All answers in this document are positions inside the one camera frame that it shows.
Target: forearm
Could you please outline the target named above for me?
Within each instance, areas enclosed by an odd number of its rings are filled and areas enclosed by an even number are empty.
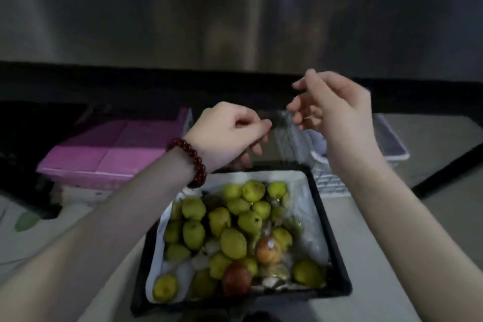
[[[391,168],[378,162],[348,185],[420,316],[483,320],[483,274]]]
[[[76,320],[194,175],[175,148],[112,194],[0,290],[6,320]]]

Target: tile floor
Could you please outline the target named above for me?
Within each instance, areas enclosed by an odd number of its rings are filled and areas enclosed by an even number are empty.
[[[387,119],[411,153],[411,158],[396,168],[410,186],[483,142],[483,129],[465,117],[387,115]],[[269,146],[263,159],[277,159],[276,148]],[[483,269],[483,244],[480,242],[483,234],[482,193],[483,168],[480,168],[434,194],[425,204]],[[80,193],[72,188],[64,195],[69,201],[57,219],[39,221],[22,233],[15,233],[13,227],[23,209],[0,196],[0,283],[16,267],[91,211],[93,201],[102,201],[107,196],[99,191]]]

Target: left hand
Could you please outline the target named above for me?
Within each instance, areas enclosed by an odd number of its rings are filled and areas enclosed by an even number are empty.
[[[206,173],[210,173],[236,159],[250,166],[246,149],[251,147],[254,154],[262,155],[259,141],[267,141],[271,126],[270,120],[260,120],[250,108],[220,102],[203,111],[184,139],[196,149]]]

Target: right hand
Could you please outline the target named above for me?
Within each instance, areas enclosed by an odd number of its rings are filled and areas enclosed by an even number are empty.
[[[293,83],[305,91],[287,105],[300,130],[314,129],[327,140],[330,167],[344,182],[383,164],[372,125],[371,93],[346,77],[309,69]]]

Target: hand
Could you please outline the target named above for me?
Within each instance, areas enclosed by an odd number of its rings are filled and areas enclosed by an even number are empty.
[[[344,182],[383,163],[372,125],[371,94],[333,72],[309,69],[293,83],[298,95],[287,105],[300,130],[314,129],[327,140],[330,167]]]
[[[250,108],[220,102],[203,111],[184,139],[198,151],[210,173],[236,159],[250,166],[246,149],[251,147],[254,154],[262,155],[259,141],[267,141],[271,126],[270,120],[260,120]]]

